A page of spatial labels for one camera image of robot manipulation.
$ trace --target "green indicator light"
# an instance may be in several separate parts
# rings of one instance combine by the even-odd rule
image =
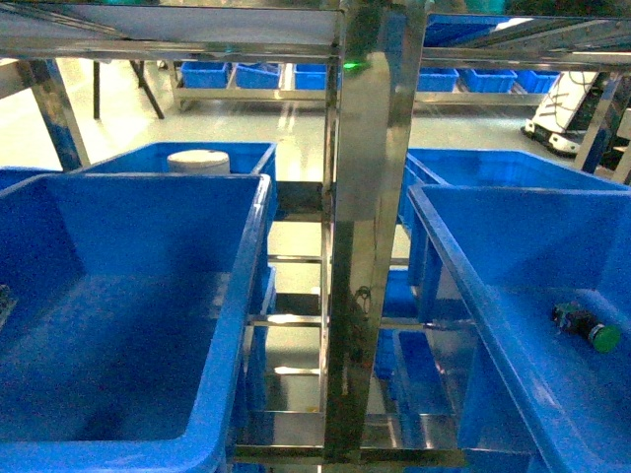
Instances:
[[[346,69],[346,70],[357,69],[361,65],[362,65],[361,62],[345,62],[344,63],[344,69]]]

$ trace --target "shelf rack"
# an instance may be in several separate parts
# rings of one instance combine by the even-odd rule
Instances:
[[[188,101],[300,101],[324,105],[325,91],[298,90],[294,85],[294,64],[283,64],[280,78],[281,87],[278,89],[240,89],[235,84],[233,70],[228,86],[225,89],[196,89],[187,88],[181,76],[171,62],[169,74],[174,102],[180,110],[186,109]],[[470,92],[466,85],[458,82],[453,92],[416,92],[414,103],[417,107],[423,105],[501,105],[501,106],[538,106],[545,94],[528,94],[519,84],[515,84],[507,94],[476,94]]]
[[[424,418],[427,448],[404,449],[393,416],[367,415],[421,56],[424,64],[432,67],[611,72],[577,158],[582,169],[589,169],[597,164],[598,152],[614,136],[624,110],[622,104],[626,105],[631,97],[631,81],[623,74],[630,69],[631,56],[619,54],[621,49],[613,47],[626,47],[631,28],[628,22],[618,20],[598,24],[600,34],[608,32],[601,50],[592,50],[590,42],[584,44],[588,51],[576,51],[572,48],[576,43],[567,41],[568,28],[572,34],[581,29],[590,32],[595,26],[590,20],[576,20],[572,25],[550,20],[547,26],[537,22],[520,29],[518,42],[514,37],[494,36],[492,44],[423,50],[427,14],[432,8],[449,13],[450,5],[457,3],[0,2],[0,56],[23,59],[18,66],[4,70],[0,85],[5,91],[34,88],[64,169],[86,164],[87,156],[55,57],[328,66],[323,97],[324,179],[316,185],[279,183],[287,220],[320,221],[322,227],[321,255],[315,263],[321,269],[321,297],[316,301],[319,316],[300,317],[296,310],[284,320],[284,326],[320,329],[320,412],[252,413],[254,428],[236,449],[240,461],[319,464],[327,472],[360,471],[365,464],[465,464],[463,452],[456,448],[453,433],[446,427],[449,422],[443,417]],[[616,15],[630,16],[624,10],[620,12]],[[594,14],[612,16],[607,12]],[[405,17],[402,37],[394,44],[384,44],[380,32],[393,28],[390,19],[395,15]],[[555,47],[561,42],[565,47]],[[271,100],[296,98],[280,94]],[[313,295],[285,296],[285,305],[313,303]],[[273,324],[282,316],[276,314],[273,319],[253,323]],[[396,326],[409,327],[388,322],[388,327]],[[256,426],[262,422],[273,426],[271,437],[257,435]]]

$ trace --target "white lid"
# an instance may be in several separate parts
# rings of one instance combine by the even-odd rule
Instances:
[[[188,150],[169,155],[168,161],[191,168],[209,168],[229,163],[230,157],[223,151]]]

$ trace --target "plastic bin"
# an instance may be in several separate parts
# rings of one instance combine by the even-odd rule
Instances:
[[[631,194],[410,193],[549,469],[631,470]],[[559,333],[550,313],[567,301],[620,327],[620,345],[604,355]]]
[[[0,190],[11,187],[36,175],[59,173],[58,170],[35,168],[0,168]]]
[[[0,331],[0,470],[223,471],[268,189],[264,175],[72,174],[0,192],[0,281],[17,298]]]
[[[269,267],[267,277],[267,290],[263,301],[261,314],[274,313],[276,307],[276,269]],[[267,370],[267,356],[265,344],[267,341],[267,327],[253,327],[252,338],[249,346],[249,353],[246,364],[245,375],[245,408],[247,415],[249,411],[264,410],[267,405],[265,371]],[[245,426],[248,418],[241,421],[240,425]],[[233,473],[265,473],[263,465],[257,463],[234,463]]]
[[[409,237],[411,237],[410,232],[412,222],[414,222],[414,209],[407,196],[407,189],[419,182],[425,182],[426,184],[445,183],[442,179],[438,180],[433,173],[428,173],[427,167],[423,166],[412,154],[408,153],[405,160],[405,169],[403,170],[401,193],[399,195],[398,220],[403,225]]]
[[[396,369],[390,383],[396,386],[396,405],[404,448],[425,448],[420,415],[449,416],[450,403],[426,336],[420,332],[394,332]],[[406,468],[414,473],[469,473],[468,468]]]
[[[630,190],[626,185],[522,151],[418,148],[408,150],[407,165],[413,166],[418,180],[428,184]],[[407,215],[405,218],[409,221],[411,214]]]
[[[237,64],[237,85],[243,89],[278,89],[278,64]]]
[[[123,153],[79,172],[169,172],[169,155],[188,150],[216,150],[230,156],[230,172],[267,174],[271,177],[268,229],[278,209],[276,185],[276,145],[272,143],[158,142]]]
[[[184,86],[189,89],[225,89],[232,64],[229,62],[184,62],[180,68]]]
[[[390,270],[387,275],[384,317],[410,318],[416,316],[416,301],[408,284],[407,270]],[[375,356],[375,375],[390,379],[394,369],[392,330],[380,330]]]
[[[269,268],[269,284],[265,292],[265,300],[261,314],[274,313],[276,309],[276,269]],[[254,327],[247,364],[247,408],[250,411],[262,411],[267,405],[265,371],[267,370],[267,327]]]
[[[484,36],[495,29],[505,17],[477,15],[432,15],[429,17],[425,40],[427,46],[450,46]]]
[[[324,90],[326,87],[326,65],[296,64],[294,80],[298,90]]]
[[[555,71],[517,71],[517,82],[529,94],[547,94],[557,77]]]
[[[418,92],[452,92],[458,77],[456,69],[422,68],[416,90]]]
[[[484,473],[526,473],[537,455],[526,424],[482,343],[473,358],[458,446],[465,449],[471,468]]]
[[[505,94],[517,80],[515,72],[506,70],[461,69],[458,72],[471,92]]]

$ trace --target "white cylindrical container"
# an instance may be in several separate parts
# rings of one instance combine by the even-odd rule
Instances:
[[[167,158],[169,172],[186,174],[230,174],[228,153],[213,150],[188,150]]]

